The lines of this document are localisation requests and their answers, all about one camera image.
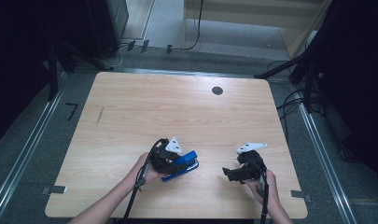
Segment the wire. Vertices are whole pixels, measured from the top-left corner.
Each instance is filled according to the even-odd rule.
[[[119,47],[119,63],[118,63],[118,64],[109,64],[109,63],[107,63],[107,62],[105,62],[105,61],[103,61],[103,60],[100,60],[100,62],[106,64],[106,65],[109,66],[109,67],[117,67],[117,66],[120,66],[120,65],[122,64],[121,50],[124,49],[124,48],[126,48],[126,47],[128,47],[128,46],[129,46],[128,44],[125,44],[125,43],[124,43],[123,45],[121,45],[121,46]]]
[[[270,66],[271,66],[271,64],[273,64],[273,63],[287,63],[287,62],[288,62],[288,61],[273,61],[273,62],[271,62],[271,63],[268,63],[268,65],[267,65],[267,72],[270,71]]]
[[[269,195],[269,191],[268,191],[268,188],[269,188],[269,185],[267,183],[267,173],[266,171],[262,171],[261,168],[252,160],[250,159],[247,159],[248,161],[250,161],[250,163],[252,163],[253,165],[255,165],[258,170],[260,171],[260,174],[264,180],[264,196],[263,196],[263,204],[262,204],[262,209],[261,209],[261,219],[260,219],[260,224],[264,224],[265,223],[265,219],[267,217],[267,205],[268,205],[268,195]]]
[[[195,43],[191,46],[191,47],[189,47],[189,48],[186,48],[186,49],[172,49],[172,50],[191,50],[191,49],[193,49],[196,45],[197,45],[197,43],[198,43],[198,41],[200,40],[200,35],[201,35],[201,33],[200,33],[200,28],[201,28],[201,16],[202,16],[202,14],[203,14],[203,0],[201,0],[201,7],[200,7],[200,16],[199,16],[199,18],[198,18],[198,28],[196,28],[196,30],[197,30],[197,40],[195,41]]]
[[[136,174],[136,180],[135,180],[135,184],[133,186],[133,193],[131,194],[131,199],[128,203],[127,210],[125,211],[124,218],[122,219],[123,224],[127,223],[128,215],[130,214],[131,208],[133,207],[133,201],[135,200],[135,196],[136,196],[137,191],[146,182],[146,180],[144,179],[145,178],[144,175],[145,175],[146,166],[148,165],[150,155],[151,155],[152,151],[154,150],[154,148],[156,148],[157,144],[160,143],[163,140],[164,139],[160,139],[153,145],[153,147],[151,148],[151,150],[147,154],[145,163],[143,164],[143,166],[139,169],[138,173]]]

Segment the black cable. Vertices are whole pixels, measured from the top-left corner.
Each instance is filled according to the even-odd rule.
[[[203,0],[201,0],[200,16],[199,16],[199,18],[198,18],[197,40],[196,40],[195,43],[194,43],[191,47],[189,47],[189,48],[186,48],[186,49],[171,49],[171,50],[191,50],[191,49],[193,49],[193,48],[197,45],[198,41],[200,40],[200,27],[201,27],[201,16],[202,16],[202,14],[203,14]]]
[[[260,175],[262,176],[263,180],[264,180],[264,191],[263,191],[263,205],[262,205],[262,209],[261,209],[261,219],[260,219],[260,224],[265,224],[265,219],[267,218],[267,206],[268,206],[268,194],[269,194],[269,185],[267,183],[267,171],[262,171],[261,168],[252,160],[250,159],[247,159],[248,161],[250,161],[250,163],[252,163],[253,165],[255,165],[258,170],[260,171]]]
[[[153,149],[157,146],[158,143],[160,143],[163,139],[160,139],[158,140],[154,145],[153,147],[151,148],[150,152],[147,154],[147,157],[146,157],[146,160],[145,160],[145,163],[143,164],[143,166],[139,169],[137,175],[136,175],[136,179],[135,179],[135,184],[133,185],[133,193],[131,195],[131,199],[128,203],[128,206],[127,206],[127,210],[125,211],[125,215],[124,215],[124,218],[122,219],[122,223],[123,224],[126,224],[127,223],[127,220],[128,220],[128,215],[130,214],[131,212],[131,208],[133,207],[133,201],[135,200],[135,196],[136,196],[136,193],[137,191],[139,190],[139,188],[145,184],[146,180],[145,180],[145,171],[147,170],[146,169],[146,166],[148,165],[148,160],[150,158],[150,155],[153,151]]]

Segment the cable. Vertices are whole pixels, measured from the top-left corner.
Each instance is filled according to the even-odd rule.
[[[267,183],[267,173],[264,172],[261,170],[261,168],[252,160],[250,159],[247,159],[248,161],[250,161],[250,163],[252,163],[253,165],[255,165],[258,170],[260,171],[260,175],[262,176],[263,180],[264,180],[264,194],[263,194],[263,204],[262,204],[262,209],[261,209],[261,219],[260,219],[260,224],[265,224],[265,219],[267,218],[267,205],[268,205],[268,194],[269,194],[269,185]]]
[[[106,64],[106,65],[109,66],[109,67],[117,67],[117,66],[120,66],[120,65],[122,64],[121,50],[122,50],[123,48],[125,48],[125,47],[128,47],[128,46],[129,46],[128,44],[127,44],[127,45],[124,44],[124,45],[122,45],[122,46],[119,47],[119,63],[118,63],[118,64],[109,64],[109,63],[107,63],[107,62],[105,62],[105,61],[103,61],[103,60],[100,60],[100,62]]]
[[[186,49],[174,49],[174,48],[172,48],[172,45],[169,45],[168,50],[191,50],[197,45],[198,41],[200,40],[200,35],[201,35],[201,33],[200,33],[201,29],[200,28],[201,28],[201,16],[202,16],[202,14],[203,14],[203,0],[201,0],[200,16],[198,18],[197,40],[195,41],[195,43],[191,47],[186,48]]]
[[[130,199],[130,201],[128,203],[127,210],[125,211],[124,218],[122,219],[122,222],[121,222],[123,224],[127,223],[128,215],[130,214],[131,208],[133,207],[133,201],[135,200],[135,196],[136,196],[137,191],[146,182],[146,180],[145,180],[145,173],[147,171],[146,167],[148,166],[148,161],[149,161],[150,155],[151,155],[152,151],[154,150],[154,148],[157,146],[157,144],[160,143],[161,141],[163,141],[163,139],[158,140],[153,145],[153,147],[151,148],[150,152],[147,154],[145,163],[143,164],[143,166],[139,169],[138,173],[136,174],[135,184],[133,185],[133,193],[132,193],[131,199]]]

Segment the hand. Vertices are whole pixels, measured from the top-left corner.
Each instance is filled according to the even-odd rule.
[[[133,168],[131,169],[131,171],[128,173],[128,175],[131,175],[131,176],[134,176],[134,178],[136,178],[140,168],[145,164],[145,161],[146,161],[146,158],[147,158],[147,155],[148,155],[148,152],[145,152],[143,153],[138,161],[136,162],[136,164],[133,166]],[[153,180],[157,179],[157,178],[161,178],[165,176],[164,174],[160,174],[158,173],[157,171],[154,170],[153,166],[151,164],[148,165],[148,170],[147,170],[147,174],[146,174],[146,183],[150,183],[152,182]]]
[[[286,210],[282,207],[281,202],[279,201],[278,189],[276,187],[276,176],[275,174],[267,170],[266,171],[266,178],[268,183],[268,204],[267,210],[270,214],[270,217],[273,219],[273,223],[275,224],[282,224],[282,223],[293,223],[288,216]],[[258,194],[258,189],[261,189],[261,184],[259,180],[248,179],[244,180],[244,183],[252,191],[253,195],[255,196],[256,200],[259,203],[263,204],[263,198]]]
[[[275,203],[274,201],[279,202],[279,195],[278,195],[278,189],[277,189],[277,186],[276,186],[275,174],[272,171],[267,170],[266,171],[266,178],[267,178],[267,183],[268,183],[268,186],[269,186],[269,189],[268,189],[268,191],[269,191],[269,194],[268,194],[269,195],[268,196],[269,203]],[[247,186],[250,188],[250,190],[252,191],[256,200],[258,200],[259,203],[263,204],[263,198],[258,193],[258,189],[262,189],[262,186],[261,186],[259,179],[257,179],[257,180],[247,179],[247,180],[244,180],[243,182],[246,183]]]

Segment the wooden table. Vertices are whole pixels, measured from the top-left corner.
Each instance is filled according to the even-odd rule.
[[[218,86],[221,95],[212,93]],[[49,217],[74,217],[112,189],[140,154],[160,138],[177,137],[195,150],[200,166],[138,192],[130,217],[255,218],[261,206],[246,185],[230,182],[222,167],[238,168],[235,149],[265,142],[259,151],[277,175],[280,200],[293,218],[305,218],[304,199],[273,96],[260,79],[100,73],[85,104],[56,185]],[[128,198],[113,217],[123,217]]]
[[[321,25],[331,0],[205,0],[202,20],[279,27],[290,58]],[[201,0],[185,0],[182,46],[186,43],[186,19],[199,18]]]

